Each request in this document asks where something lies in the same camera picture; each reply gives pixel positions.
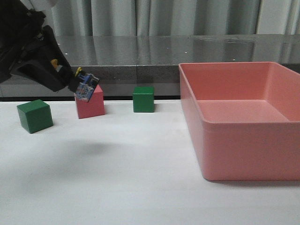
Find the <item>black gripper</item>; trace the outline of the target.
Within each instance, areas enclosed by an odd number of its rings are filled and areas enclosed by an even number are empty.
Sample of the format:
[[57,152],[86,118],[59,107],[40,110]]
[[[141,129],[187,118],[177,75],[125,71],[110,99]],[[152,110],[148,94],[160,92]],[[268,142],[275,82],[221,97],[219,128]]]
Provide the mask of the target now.
[[0,2],[0,81],[18,75],[52,91],[69,85],[72,69],[55,39],[43,26],[46,15],[20,0]]

